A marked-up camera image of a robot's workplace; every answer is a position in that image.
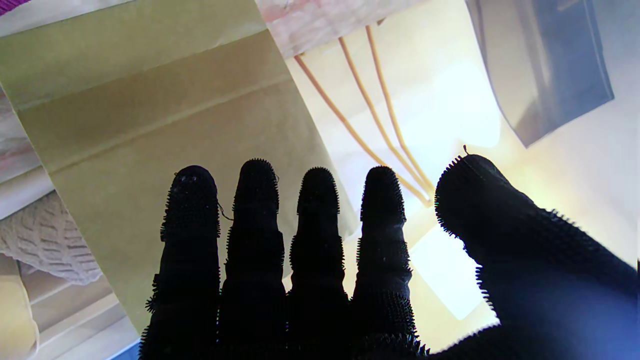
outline white wall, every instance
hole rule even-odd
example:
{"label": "white wall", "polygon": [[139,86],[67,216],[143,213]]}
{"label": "white wall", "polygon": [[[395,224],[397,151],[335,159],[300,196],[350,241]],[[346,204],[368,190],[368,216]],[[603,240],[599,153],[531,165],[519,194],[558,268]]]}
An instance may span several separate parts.
{"label": "white wall", "polygon": [[[461,64],[482,74],[473,84],[474,89],[490,91],[463,0],[427,1],[388,18],[374,29],[374,34],[404,137],[432,182],[436,183],[446,164],[462,153],[462,143],[468,143],[470,151],[493,160],[539,206],[558,209],[616,255],[635,264],[639,254],[637,9],[640,3],[594,1],[616,98],[529,149],[522,146],[501,117],[463,119],[468,114],[459,107],[468,104],[469,99],[456,104],[443,98],[443,93],[451,90],[451,82],[443,87],[439,79]],[[347,36],[346,42],[392,135],[364,31]],[[409,179],[406,172],[399,170],[399,163],[393,160],[390,151],[385,150],[337,42],[310,51],[303,59],[365,141]],[[289,60],[288,64],[347,189],[346,196],[357,211],[366,172],[375,163],[351,139],[295,61]],[[461,96],[469,96],[464,91],[468,84],[461,81],[456,86],[454,89],[460,89]],[[461,131],[467,126],[499,134],[499,141],[490,147],[473,145],[473,141],[464,138],[468,134]],[[424,209],[407,191],[403,193],[409,215],[405,237],[412,247],[436,223],[432,209]],[[348,268],[345,289],[350,293],[356,273],[355,249],[354,237],[345,243]],[[419,334],[432,350],[444,348],[495,321],[493,312],[484,303],[465,319],[455,319],[417,272],[411,287]]]}

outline orange rubber tube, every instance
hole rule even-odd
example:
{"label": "orange rubber tube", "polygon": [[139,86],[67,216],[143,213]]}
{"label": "orange rubber tube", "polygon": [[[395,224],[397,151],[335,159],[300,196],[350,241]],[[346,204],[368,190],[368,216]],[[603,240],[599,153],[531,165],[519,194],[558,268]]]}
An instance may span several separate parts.
{"label": "orange rubber tube", "polygon": [[[323,98],[323,100],[326,102],[327,106],[329,106],[329,108],[333,111],[333,113],[335,114],[336,117],[338,117],[338,119],[340,119],[340,121],[342,122],[342,124],[344,125],[344,127],[346,127],[347,131],[349,131],[349,134],[351,135],[351,137],[353,137],[354,140],[356,140],[356,142],[358,143],[358,145],[360,145],[360,147],[371,157],[373,158],[373,160],[375,162],[377,162],[380,165],[383,166],[388,166],[384,161],[382,161],[382,159],[376,155],[371,148],[362,140],[362,138],[360,137],[360,135],[358,135],[358,133],[355,131],[355,129],[353,128],[353,126],[351,126],[351,124],[349,123],[349,120],[340,112],[340,110],[338,110],[338,108],[335,106],[335,104],[333,103],[333,101],[329,98],[329,96],[326,94],[326,92],[324,92],[324,89],[322,89],[322,87],[320,86],[320,83],[318,83],[318,81],[316,80],[316,77],[311,73],[311,70],[309,70],[309,68],[307,67],[307,64],[305,64],[305,62],[302,60],[302,58],[300,58],[299,55],[294,56],[294,59],[296,60],[296,62],[298,62],[298,65],[300,65],[300,68],[302,69],[302,71],[307,75],[307,77],[309,78],[309,81],[311,81],[311,83],[313,84],[313,86],[316,88],[316,90],[318,91],[318,93],[320,94],[320,96]],[[407,188],[412,194],[414,194],[414,196],[416,196],[421,203],[425,206],[425,207],[430,207],[431,206],[431,202],[427,200],[427,198],[425,198],[425,196],[418,191],[418,189],[416,189],[415,187],[413,187],[413,185],[411,185],[407,180],[405,180],[404,178],[402,178],[400,175],[397,175],[398,177],[398,181],[400,181],[400,183]]]}

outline loose thread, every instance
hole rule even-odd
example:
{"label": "loose thread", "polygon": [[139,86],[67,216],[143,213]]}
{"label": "loose thread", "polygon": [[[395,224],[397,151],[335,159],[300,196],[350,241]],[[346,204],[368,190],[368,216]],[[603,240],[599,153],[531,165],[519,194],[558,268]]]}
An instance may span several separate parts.
{"label": "loose thread", "polygon": [[234,219],[232,219],[232,218],[230,218],[230,217],[225,215],[225,210],[222,208],[222,205],[220,205],[220,201],[218,201],[218,209],[220,209],[220,212],[222,213],[222,217],[223,218],[225,218],[227,220],[230,220],[230,221],[234,221]]}

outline gloved hand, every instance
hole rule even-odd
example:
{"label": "gloved hand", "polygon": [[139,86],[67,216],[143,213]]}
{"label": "gloved hand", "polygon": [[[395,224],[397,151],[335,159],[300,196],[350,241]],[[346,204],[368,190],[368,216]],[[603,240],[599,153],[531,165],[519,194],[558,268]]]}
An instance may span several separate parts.
{"label": "gloved hand", "polygon": [[313,168],[303,179],[285,294],[271,165],[250,160],[241,169],[222,291],[216,185],[201,167],[182,169],[169,192],[140,359],[635,358],[631,266],[536,207],[480,156],[457,159],[435,200],[442,226],[482,266],[480,286],[501,324],[429,355],[415,337],[404,207],[391,169],[367,175],[351,300],[329,171]]}

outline finger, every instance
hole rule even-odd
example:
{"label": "finger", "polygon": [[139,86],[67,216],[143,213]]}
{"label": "finger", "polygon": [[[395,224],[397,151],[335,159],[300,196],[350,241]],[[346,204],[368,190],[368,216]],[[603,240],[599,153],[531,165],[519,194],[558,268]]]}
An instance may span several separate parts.
{"label": "finger", "polygon": [[409,254],[404,242],[404,204],[397,177],[371,169],[362,196],[362,238],[351,301],[356,338],[369,334],[415,334],[409,300]]}
{"label": "finger", "polygon": [[247,161],[236,190],[222,287],[220,341],[227,347],[284,343],[284,243],[277,214],[273,168],[265,160]]}
{"label": "finger", "polygon": [[338,192],[329,170],[313,168],[302,180],[298,232],[291,243],[290,348],[309,358],[346,345],[349,299],[342,287],[344,253],[338,234]]}
{"label": "finger", "polygon": [[440,178],[435,204],[444,229],[481,265],[480,287],[503,325],[529,329],[562,358],[600,359],[612,344],[619,354],[632,347],[624,334],[633,333],[637,272],[535,206],[491,161],[458,158]]}
{"label": "finger", "polygon": [[217,196],[206,169],[190,166],[175,175],[161,228],[160,272],[147,303],[152,316],[142,336],[142,360],[211,353],[220,292]]}

